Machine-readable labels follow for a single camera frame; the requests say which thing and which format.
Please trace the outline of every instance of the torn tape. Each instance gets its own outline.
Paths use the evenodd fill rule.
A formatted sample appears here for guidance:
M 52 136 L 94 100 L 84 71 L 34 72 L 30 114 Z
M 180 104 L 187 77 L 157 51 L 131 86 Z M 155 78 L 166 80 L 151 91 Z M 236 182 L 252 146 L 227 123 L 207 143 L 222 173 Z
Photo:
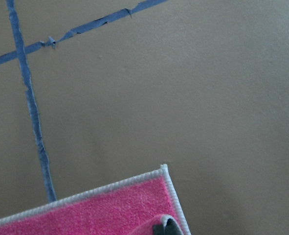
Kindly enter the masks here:
M 53 38 L 49 37 L 49 40 L 47 42 L 36 42 L 34 44 L 31 44 L 31 45 L 25 47 L 25 53 L 26 54 L 33 53 L 35 51 L 38 51 L 42 47 L 51 46 L 51 47 L 55 48 L 56 44 L 58 42 L 61 42 L 61 41 L 66 40 L 68 38 L 71 38 L 71 37 L 75 36 L 76 34 L 85 33 L 85 32 L 90 31 L 92 29 L 101 27 L 107 23 L 119 20 L 123 17 L 131 16 L 134 13 L 137 13 L 137 12 L 145 10 L 149 7 L 158 5 L 158 4 L 165 2 L 165 1 L 166 0 L 146 0 L 146 1 L 140 2 L 133 9 L 125 8 L 125 9 L 122 9 L 120 11 L 114 12 L 108 16 L 105 16 L 103 18 L 100 18 L 100 19 L 91 21 L 89 23 L 83 24 L 81 26 L 78 26 L 76 28 L 73 28 L 70 31 L 68 31 L 67 33 L 65 33 L 65 35 L 57 41 L 55 41 Z M 8 62 L 8 61 L 16 59 L 16 58 L 17 58 L 16 51 L 12 51 L 10 53 L 7 53 L 5 55 L 0 56 L 0 64 L 3 64 L 5 62 Z
M 27 87 L 26 98 L 27 104 L 29 108 L 29 114 L 32 121 L 33 132 L 35 134 L 36 144 L 38 146 L 38 154 L 41 163 L 41 169 L 44 179 L 45 190 L 47 193 L 47 197 L 49 202 L 56 201 L 55 190 L 52 183 L 52 178 L 50 174 L 49 167 L 49 158 L 44 148 L 44 143 L 42 140 L 42 132 L 39 118 L 39 111 L 36 103 L 36 99 L 34 96 L 32 82 L 31 82 L 31 73 L 27 62 L 27 56 L 25 52 L 25 47 L 23 44 L 22 33 L 19 28 L 19 18 L 17 12 L 15 10 L 14 0 L 7 0 L 7 8 L 9 10 L 9 19 L 12 25 L 13 36 L 16 46 L 16 55 L 19 60 L 19 64 L 21 67 L 23 82 Z

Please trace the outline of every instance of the pink towel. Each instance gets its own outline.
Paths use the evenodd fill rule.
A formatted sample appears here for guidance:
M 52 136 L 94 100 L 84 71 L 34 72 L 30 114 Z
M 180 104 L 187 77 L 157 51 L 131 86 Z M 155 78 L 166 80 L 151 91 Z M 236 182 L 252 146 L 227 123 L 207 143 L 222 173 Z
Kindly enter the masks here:
M 167 165 L 107 186 L 0 219 L 0 235 L 152 235 L 178 222 L 190 231 Z

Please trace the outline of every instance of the pink microfiber fabric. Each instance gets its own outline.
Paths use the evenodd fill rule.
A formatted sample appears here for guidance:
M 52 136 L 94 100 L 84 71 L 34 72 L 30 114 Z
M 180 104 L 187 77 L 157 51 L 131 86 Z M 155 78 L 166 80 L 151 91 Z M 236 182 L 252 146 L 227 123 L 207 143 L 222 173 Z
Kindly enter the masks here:
M 178 220 L 163 176 L 6 223 L 0 235 L 151 235 L 161 214 Z

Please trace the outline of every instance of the cardboard surface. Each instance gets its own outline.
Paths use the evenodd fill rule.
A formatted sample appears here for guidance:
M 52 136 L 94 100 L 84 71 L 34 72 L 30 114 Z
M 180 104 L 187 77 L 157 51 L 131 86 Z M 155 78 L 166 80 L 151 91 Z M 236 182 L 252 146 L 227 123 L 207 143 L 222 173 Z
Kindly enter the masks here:
M 137 3 L 54 2 L 17 1 L 26 45 Z M 58 198 L 167 163 L 192 234 L 289 234 L 289 1 L 169 0 L 28 60 Z M 23 92 L 1 65 L 0 217 L 46 199 Z

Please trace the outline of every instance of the painter's tape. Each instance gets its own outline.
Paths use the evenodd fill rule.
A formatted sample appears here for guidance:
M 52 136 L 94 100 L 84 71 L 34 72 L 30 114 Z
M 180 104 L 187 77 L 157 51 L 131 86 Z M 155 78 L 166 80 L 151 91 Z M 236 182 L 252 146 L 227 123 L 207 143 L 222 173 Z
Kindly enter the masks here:
M 29 114 L 30 114 L 31 121 L 32 121 L 33 132 L 35 134 L 36 144 L 38 146 L 38 154 L 39 154 L 42 174 L 44 178 L 45 190 L 46 190 L 49 202 L 53 202 L 53 201 L 56 201 L 56 195 L 55 195 L 55 191 L 54 191 L 54 187 L 53 187 L 53 183 L 51 179 L 51 174 L 50 174 L 49 158 L 45 151 L 44 143 L 42 140 L 39 112 L 38 112 L 36 99 L 33 93 L 31 73 L 30 73 L 30 69 L 28 66 L 28 62 L 27 62 L 27 56 L 26 56 L 25 47 L 23 44 L 22 33 L 19 28 L 19 19 L 18 19 L 17 12 L 15 10 L 14 0 L 7 0 L 6 2 L 7 2 L 7 8 L 9 10 L 9 19 L 12 25 L 12 30 L 13 30 L 13 35 L 14 35 L 14 41 L 15 41 L 16 52 L 17 52 L 16 55 L 17 55 L 17 58 L 19 60 L 19 64 L 21 67 L 23 82 L 27 87 L 27 91 L 25 93 L 26 93 L 27 104 L 29 108 Z M 36 48 L 36 45 L 30 48 L 30 50 L 32 51 L 35 48 Z
M 89 23 L 83 24 L 81 26 L 78 26 L 76 28 L 73 28 L 70 31 L 68 31 L 67 33 L 65 33 L 65 35 L 57 41 L 55 41 L 53 38 L 49 37 L 49 40 L 47 42 L 36 42 L 34 44 L 31 44 L 31 45 L 25 47 L 25 53 L 26 54 L 33 53 L 35 51 L 38 51 L 42 47 L 55 48 L 56 44 L 58 42 L 61 42 L 61 41 L 66 40 L 68 38 L 71 38 L 71 37 L 75 36 L 76 34 L 85 33 L 87 31 L 101 27 L 107 23 L 119 20 L 123 17 L 132 15 L 134 13 L 137 13 L 137 12 L 145 10 L 149 7 L 158 5 L 158 4 L 165 2 L 165 1 L 166 0 L 146 0 L 146 1 L 140 2 L 133 9 L 127 9 L 127 8 L 121 9 L 120 11 L 114 12 L 108 16 L 102 17 L 100 19 L 97 19 L 97 20 L 91 21 Z M 17 58 L 16 51 L 12 51 L 10 53 L 7 53 L 5 55 L 0 56 L 0 64 L 3 64 L 5 62 L 8 62 L 8 61 L 16 59 L 16 58 Z

